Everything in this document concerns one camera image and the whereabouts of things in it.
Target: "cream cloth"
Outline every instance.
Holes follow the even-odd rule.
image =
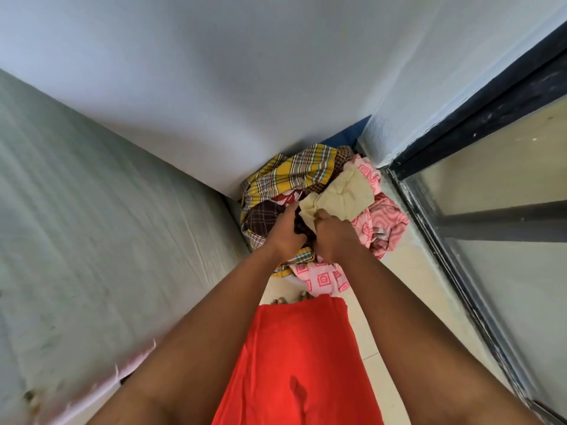
[[[355,164],[347,167],[321,194],[310,193],[299,202],[299,215],[315,232],[315,213],[323,208],[331,216],[353,221],[374,203],[372,187]]]

